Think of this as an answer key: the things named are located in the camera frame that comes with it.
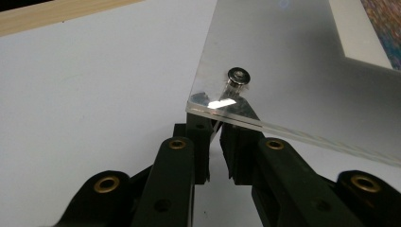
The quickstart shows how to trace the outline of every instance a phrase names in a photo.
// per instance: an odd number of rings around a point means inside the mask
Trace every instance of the transparent plastic panel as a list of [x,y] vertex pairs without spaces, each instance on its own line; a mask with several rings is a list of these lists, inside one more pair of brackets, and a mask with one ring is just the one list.
[[218,0],[187,111],[401,166],[401,73],[346,58],[325,0]]

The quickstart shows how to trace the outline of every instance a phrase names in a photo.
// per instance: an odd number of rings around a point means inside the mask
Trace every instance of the white surface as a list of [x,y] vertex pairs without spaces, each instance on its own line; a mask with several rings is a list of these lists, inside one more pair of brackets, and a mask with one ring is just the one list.
[[[216,0],[148,0],[0,38],[0,226],[50,226],[104,170],[151,165],[185,120]],[[400,169],[294,144],[331,179],[370,171],[401,188]],[[194,226],[261,226],[216,140],[212,182],[197,186]]]
[[392,69],[360,0],[329,0],[345,56]]

